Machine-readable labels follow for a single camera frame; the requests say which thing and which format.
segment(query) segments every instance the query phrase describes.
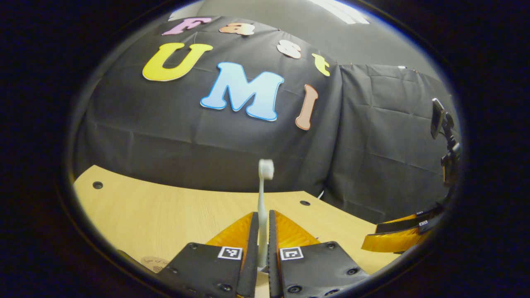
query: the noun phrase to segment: white toothbrush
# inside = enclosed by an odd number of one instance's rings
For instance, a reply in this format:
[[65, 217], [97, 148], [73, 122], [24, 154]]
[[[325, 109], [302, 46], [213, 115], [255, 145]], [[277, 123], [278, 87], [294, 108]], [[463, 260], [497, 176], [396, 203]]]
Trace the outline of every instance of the white toothbrush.
[[267, 265], [267, 211], [263, 201], [263, 185], [265, 179], [272, 180], [274, 175], [274, 163], [272, 160], [260, 160], [258, 163], [258, 173], [260, 176], [260, 197], [258, 199], [258, 221], [259, 221], [259, 246], [258, 246], [258, 267]]

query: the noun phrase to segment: table surface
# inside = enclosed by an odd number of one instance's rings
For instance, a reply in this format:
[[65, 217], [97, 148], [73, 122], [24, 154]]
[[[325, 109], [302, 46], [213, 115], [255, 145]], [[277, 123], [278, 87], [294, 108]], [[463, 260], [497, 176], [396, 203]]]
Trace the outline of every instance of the table surface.
[[[103, 183], [95, 189], [95, 181]], [[74, 183], [88, 218], [116, 249], [140, 262], [153, 256], [172, 260], [189, 242], [206, 243], [224, 228], [257, 211], [258, 194], [188, 189], [142, 181], [93, 165]], [[311, 203], [302, 205], [301, 200]], [[275, 209], [321, 242], [336, 241], [367, 273], [399, 255], [361, 250], [375, 224], [337, 209], [304, 191], [267, 192]], [[256, 297], [269, 297], [266, 274], [259, 274]]]

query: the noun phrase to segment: yellow letter u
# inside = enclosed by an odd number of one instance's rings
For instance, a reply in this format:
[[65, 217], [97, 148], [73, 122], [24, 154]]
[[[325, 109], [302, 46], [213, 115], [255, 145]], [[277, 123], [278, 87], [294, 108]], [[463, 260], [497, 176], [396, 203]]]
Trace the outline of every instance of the yellow letter u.
[[174, 68], [164, 68], [164, 62], [169, 56], [182, 47], [184, 47], [184, 44], [180, 42], [165, 43], [161, 45], [158, 52], [156, 52], [156, 54], [144, 66], [144, 70], [142, 71], [144, 78], [151, 81], [165, 82], [183, 77], [191, 70], [205, 51], [213, 49], [210, 45], [194, 43], [190, 45], [191, 51], [178, 66]]

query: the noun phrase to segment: toothbrush head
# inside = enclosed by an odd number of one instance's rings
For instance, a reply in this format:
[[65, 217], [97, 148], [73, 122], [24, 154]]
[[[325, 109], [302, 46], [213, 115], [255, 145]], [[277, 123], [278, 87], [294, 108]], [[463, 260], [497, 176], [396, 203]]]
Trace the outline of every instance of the toothbrush head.
[[272, 160], [260, 160], [258, 168], [260, 179], [272, 180], [272, 176], [274, 176], [274, 163]]

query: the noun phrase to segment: black cloth backdrop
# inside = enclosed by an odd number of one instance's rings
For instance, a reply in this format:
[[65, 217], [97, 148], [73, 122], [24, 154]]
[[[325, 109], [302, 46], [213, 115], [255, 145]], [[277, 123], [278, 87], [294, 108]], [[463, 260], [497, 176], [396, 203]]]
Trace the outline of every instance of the black cloth backdrop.
[[[445, 195], [439, 159], [446, 147], [442, 137], [430, 137], [430, 100], [437, 97], [456, 114], [439, 81], [395, 66], [339, 66], [289, 33], [235, 17], [213, 16], [181, 34], [161, 35], [182, 20], [164, 22], [121, 49], [97, 85], [86, 90], [91, 95], [76, 138], [77, 177], [96, 164], [165, 185], [256, 192], [258, 160], [273, 159], [274, 179], [265, 191], [318, 196], [325, 190], [324, 201], [371, 222], [410, 214]], [[235, 22], [253, 24], [255, 33], [219, 32]], [[280, 53], [281, 39], [299, 45], [302, 57]], [[179, 65], [191, 44], [213, 50], [177, 80], [143, 78], [145, 64], [168, 42], [185, 46], [164, 63], [167, 68]], [[316, 69], [312, 53], [330, 64], [329, 77]], [[247, 115], [252, 99], [238, 112], [230, 105], [200, 105], [220, 62], [241, 64], [248, 81], [265, 71], [284, 78], [276, 121]], [[295, 125], [305, 84], [319, 94], [308, 131]]]

